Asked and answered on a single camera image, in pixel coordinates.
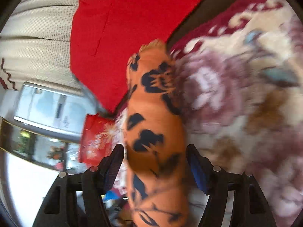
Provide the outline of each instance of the wall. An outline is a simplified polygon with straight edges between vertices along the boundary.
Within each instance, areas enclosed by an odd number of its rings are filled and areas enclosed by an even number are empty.
[[[7,187],[21,227],[32,227],[58,172],[6,153]]]
[[[6,93],[6,90],[0,86],[0,103],[2,102],[2,99],[4,98],[5,93]]]
[[[2,96],[1,92],[2,91],[0,91],[0,116],[10,121],[14,115],[15,103],[17,102],[19,91],[7,90]]]

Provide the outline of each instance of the red fabric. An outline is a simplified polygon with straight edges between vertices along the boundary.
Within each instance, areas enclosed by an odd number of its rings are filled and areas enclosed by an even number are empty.
[[[200,0],[79,0],[71,71],[113,112],[127,93],[126,63],[142,44],[166,41]]]
[[[277,4],[275,4],[275,7],[268,7],[266,5],[266,1],[267,0],[237,0],[223,13],[220,13],[212,20],[209,20],[208,22],[205,22],[204,24],[200,25],[199,27],[197,27],[196,29],[192,30],[187,35],[185,35],[183,38],[181,38],[178,42],[176,42],[175,45],[171,48],[171,51],[179,51],[177,54],[174,55],[174,59],[178,60],[183,58],[185,55],[189,54],[189,52],[184,52],[183,49],[185,48],[187,43],[194,38],[203,37],[203,36],[218,37],[221,35],[231,35],[235,31],[243,29],[250,21],[250,19],[242,18],[241,19],[242,23],[232,28],[228,26],[228,23],[236,13],[242,13],[248,8],[250,4],[252,5],[251,11],[254,12],[278,9],[283,6],[282,4],[277,2]],[[262,9],[258,9],[257,5],[260,3],[264,4],[264,7]],[[226,29],[222,34],[219,34],[219,30],[221,28],[226,28]],[[197,42],[190,53],[194,53],[198,51],[202,44],[203,42],[201,41]]]

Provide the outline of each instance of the floral blanket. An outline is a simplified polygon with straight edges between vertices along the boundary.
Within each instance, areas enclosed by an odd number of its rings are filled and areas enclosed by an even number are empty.
[[[303,207],[303,25],[295,12],[285,0],[238,0],[171,55],[187,143],[226,171],[252,172],[277,226],[290,226]],[[191,188],[191,226],[207,199]]]

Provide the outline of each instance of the metal screw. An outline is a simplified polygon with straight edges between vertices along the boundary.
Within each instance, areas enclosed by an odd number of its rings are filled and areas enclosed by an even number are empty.
[[[89,170],[91,172],[96,172],[98,170],[98,166],[92,166],[91,168],[89,168]]]
[[[221,170],[221,167],[220,166],[214,166],[212,168],[215,172],[219,172]]]
[[[251,176],[252,176],[252,174],[249,173],[249,172],[247,172],[247,171],[245,171],[245,175],[248,176],[248,177],[251,177]]]
[[[59,177],[60,177],[60,178],[63,178],[63,177],[65,177],[65,176],[66,176],[66,172],[60,172],[60,173],[59,173]]]

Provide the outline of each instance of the blue part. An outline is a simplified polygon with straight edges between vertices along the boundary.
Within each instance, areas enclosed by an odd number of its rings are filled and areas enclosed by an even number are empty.
[[[287,82],[291,85],[298,85],[298,80],[296,75],[291,71],[286,71],[281,68],[271,67],[267,69],[263,69],[262,73],[272,82]]]
[[[105,194],[105,197],[103,198],[103,202],[106,202],[108,200],[117,200],[117,199],[119,199],[119,196],[110,190]]]
[[[251,44],[253,43],[263,32],[261,30],[255,29],[249,32],[244,39],[244,43]]]
[[[199,160],[195,157],[195,156],[191,156],[190,158],[190,168],[191,168],[191,172],[194,175],[194,179],[196,181],[196,184],[199,188],[199,190],[202,190],[205,194],[209,194],[208,193],[208,187],[207,187],[207,176],[204,173],[204,171],[201,168],[201,165],[199,163]]]

